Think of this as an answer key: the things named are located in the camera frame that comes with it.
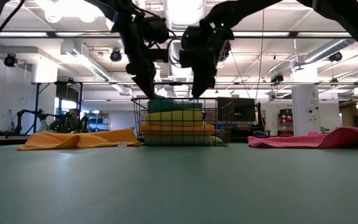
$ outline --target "green towel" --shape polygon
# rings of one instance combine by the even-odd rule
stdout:
[[[147,109],[151,113],[203,109],[202,103],[189,103],[183,100],[172,100],[166,98],[152,99],[147,102]]]
[[[145,134],[148,146],[223,146],[222,140],[214,136],[181,134]]]
[[[201,110],[169,111],[150,113],[144,116],[146,124],[162,126],[202,126],[203,112]]]

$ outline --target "stack of folded towels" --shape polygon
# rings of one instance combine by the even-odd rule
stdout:
[[[140,124],[140,131],[147,145],[154,146],[211,146],[221,144],[221,140],[212,137],[213,125],[203,122],[202,104],[175,103],[173,101],[150,100],[151,111],[144,116],[145,123]]]

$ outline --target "black monitor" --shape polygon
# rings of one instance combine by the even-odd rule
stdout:
[[[233,121],[255,121],[255,100],[250,98],[218,98],[218,107],[222,108],[234,100]]]

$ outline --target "tripod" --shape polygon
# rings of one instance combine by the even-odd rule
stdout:
[[[15,122],[13,122],[13,117],[12,117],[12,110],[9,110],[9,114],[11,114],[11,125],[9,125],[8,130],[10,129],[12,132],[15,131],[16,127],[15,127]]]

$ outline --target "pink towel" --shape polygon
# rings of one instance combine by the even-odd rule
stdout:
[[[329,134],[310,133],[308,136],[289,138],[248,137],[248,145],[257,148],[328,149],[358,147],[358,128],[342,127]]]

